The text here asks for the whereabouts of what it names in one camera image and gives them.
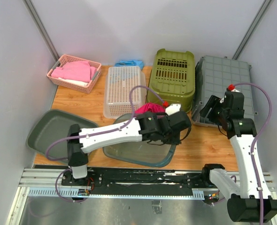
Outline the large grey plastic bin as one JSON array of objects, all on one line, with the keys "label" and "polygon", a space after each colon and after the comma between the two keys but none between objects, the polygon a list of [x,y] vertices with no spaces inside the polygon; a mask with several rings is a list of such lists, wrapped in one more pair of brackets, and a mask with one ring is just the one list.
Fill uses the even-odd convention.
[{"label": "large grey plastic bin", "polygon": [[202,56],[195,67],[195,94],[191,115],[193,124],[215,127],[208,118],[200,116],[200,110],[212,95],[222,98],[229,85],[250,83],[251,68],[252,66],[244,61]]}]

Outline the green plastic basin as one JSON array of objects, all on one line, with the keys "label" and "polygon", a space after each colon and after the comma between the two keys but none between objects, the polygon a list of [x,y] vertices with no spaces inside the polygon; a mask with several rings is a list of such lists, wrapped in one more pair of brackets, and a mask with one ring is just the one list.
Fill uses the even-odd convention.
[{"label": "green plastic basin", "polygon": [[190,51],[157,51],[148,87],[169,104],[189,112],[195,94],[195,59]]}]

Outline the clear plastic container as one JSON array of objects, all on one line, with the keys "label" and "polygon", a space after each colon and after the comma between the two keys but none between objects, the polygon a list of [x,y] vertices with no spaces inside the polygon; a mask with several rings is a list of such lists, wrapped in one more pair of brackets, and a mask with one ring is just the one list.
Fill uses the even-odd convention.
[{"label": "clear plastic container", "polygon": [[174,156],[175,145],[160,145],[160,141],[152,144],[146,142],[125,142],[106,146],[103,153],[113,159],[149,167],[164,167]]}]

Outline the white perforated basket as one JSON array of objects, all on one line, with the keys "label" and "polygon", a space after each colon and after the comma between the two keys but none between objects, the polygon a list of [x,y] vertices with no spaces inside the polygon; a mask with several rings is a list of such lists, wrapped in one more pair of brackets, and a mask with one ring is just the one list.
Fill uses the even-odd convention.
[{"label": "white perforated basket", "polygon": [[110,67],[106,76],[103,115],[108,119],[117,119],[121,115],[132,113],[131,99],[137,110],[146,103],[146,89],[134,87],[146,85],[146,76],[138,66]]}]

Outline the dark grey tray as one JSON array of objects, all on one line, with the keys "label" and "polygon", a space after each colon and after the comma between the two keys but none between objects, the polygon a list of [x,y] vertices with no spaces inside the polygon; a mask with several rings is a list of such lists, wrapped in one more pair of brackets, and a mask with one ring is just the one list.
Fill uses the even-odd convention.
[{"label": "dark grey tray", "polygon": [[47,111],[27,137],[27,146],[40,154],[45,154],[47,148],[55,141],[68,136],[70,126],[78,124],[80,128],[97,128],[98,124],[83,117],[61,111]]}]

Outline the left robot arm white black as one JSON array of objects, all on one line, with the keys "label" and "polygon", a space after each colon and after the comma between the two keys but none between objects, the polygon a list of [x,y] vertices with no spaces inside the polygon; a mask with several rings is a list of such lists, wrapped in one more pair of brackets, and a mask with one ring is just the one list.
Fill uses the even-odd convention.
[{"label": "left robot arm white black", "polygon": [[145,112],[131,119],[105,127],[78,128],[73,125],[67,138],[68,166],[72,179],[82,186],[89,180],[88,153],[113,144],[126,142],[156,142],[179,145],[180,133],[191,130],[191,121],[185,111],[172,114]]}]

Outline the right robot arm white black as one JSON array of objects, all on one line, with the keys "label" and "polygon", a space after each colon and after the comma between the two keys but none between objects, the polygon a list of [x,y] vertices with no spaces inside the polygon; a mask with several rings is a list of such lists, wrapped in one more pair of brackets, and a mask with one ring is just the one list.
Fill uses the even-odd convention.
[{"label": "right robot arm white black", "polygon": [[221,164],[206,164],[201,175],[205,187],[216,186],[227,201],[227,211],[233,222],[264,224],[277,214],[277,199],[273,199],[266,184],[257,150],[254,121],[244,117],[244,95],[226,91],[223,98],[212,95],[202,117],[226,131],[234,149],[240,182],[236,183]]}]

